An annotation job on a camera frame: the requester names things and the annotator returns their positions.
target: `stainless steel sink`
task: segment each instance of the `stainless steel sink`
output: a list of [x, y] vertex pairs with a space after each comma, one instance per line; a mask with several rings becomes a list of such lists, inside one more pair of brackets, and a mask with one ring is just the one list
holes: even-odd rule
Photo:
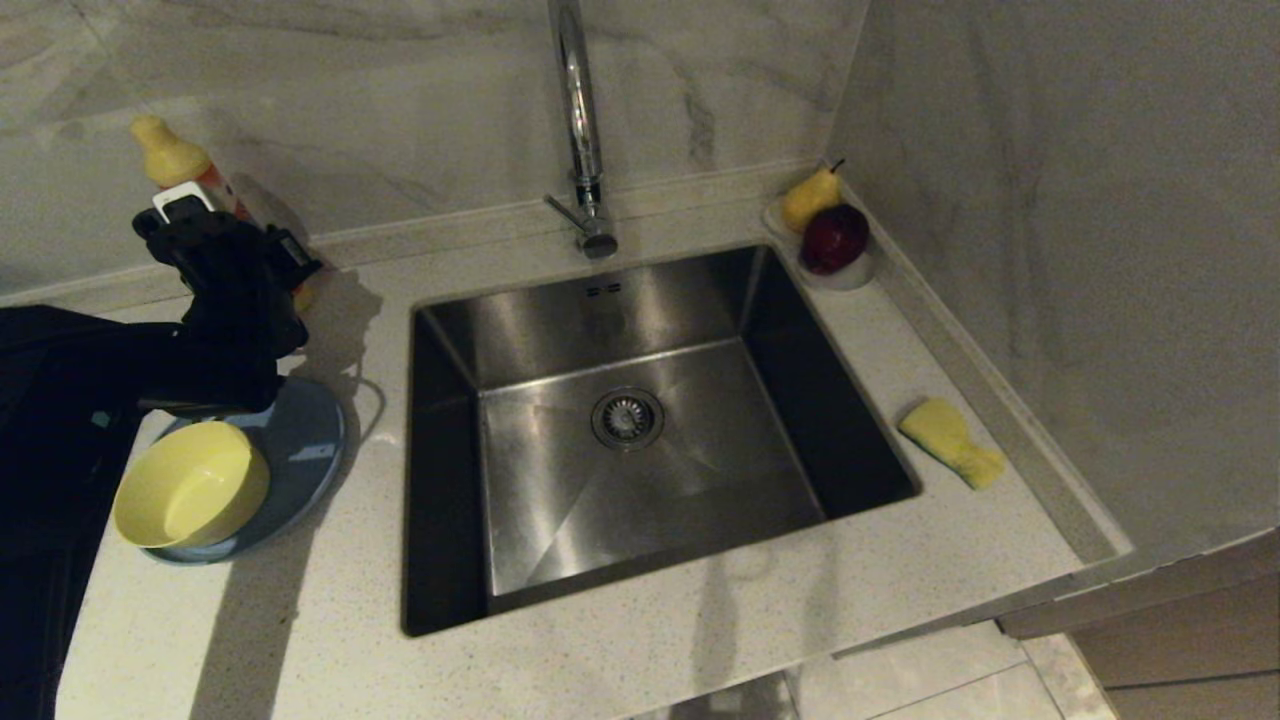
[[404, 629], [916, 493], [768, 247], [422, 307]]

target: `countertop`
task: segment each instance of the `countertop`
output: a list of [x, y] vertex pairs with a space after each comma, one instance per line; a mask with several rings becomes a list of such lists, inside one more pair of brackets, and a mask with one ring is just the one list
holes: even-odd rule
[[[589, 264], [567, 233], [334, 272], [282, 372], [343, 400], [352, 445], [303, 521], [234, 562], [159, 564], [108, 530], [58, 716], [617, 717], [906, 630], [1082, 568], [1010, 469], [964, 482], [896, 433], [923, 493], [869, 512], [421, 638], [401, 632], [411, 314], [425, 301], [768, 242], [762, 201], [620, 223]], [[808, 291], [887, 424], [964, 397], [878, 283]], [[177, 319], [186, 300], [110, 314]], [[169, 418], [152, 413], [146, 447]]]

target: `sponge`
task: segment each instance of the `sponge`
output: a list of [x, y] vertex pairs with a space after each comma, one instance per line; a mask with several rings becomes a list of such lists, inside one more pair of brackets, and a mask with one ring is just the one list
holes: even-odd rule
[[974, 445], [964, 416], [940, 397], [931, 397], [908, 413], [897, 429], [955, 470], [973, 489], [988, 487], [1005, 471], [1005, 456]]

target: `yellow bottle cap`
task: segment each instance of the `yellow bottle cap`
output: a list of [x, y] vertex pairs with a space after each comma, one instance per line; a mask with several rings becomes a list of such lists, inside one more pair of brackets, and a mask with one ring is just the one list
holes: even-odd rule
[[151, 182], [160, 187], [193, 181], [214, 164], [205, 149], [174, 135], [155, 115], [138, 115], [129, 132], [142, 147], [142, 167]]

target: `marble backsplash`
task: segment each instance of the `marble backsplash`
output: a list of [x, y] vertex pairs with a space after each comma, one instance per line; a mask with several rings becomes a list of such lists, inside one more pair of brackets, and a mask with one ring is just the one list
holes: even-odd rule
[[1138, 546], [1280, 521], [1274, 3], [873, 0], [831, 156]]
[[[607, 182], [823, 150], [865, 0], [582, 0]], [[567, 192], [544, 0], [18, 0], [0, 295], [145, 265], [140, 111], [310, 234]]]

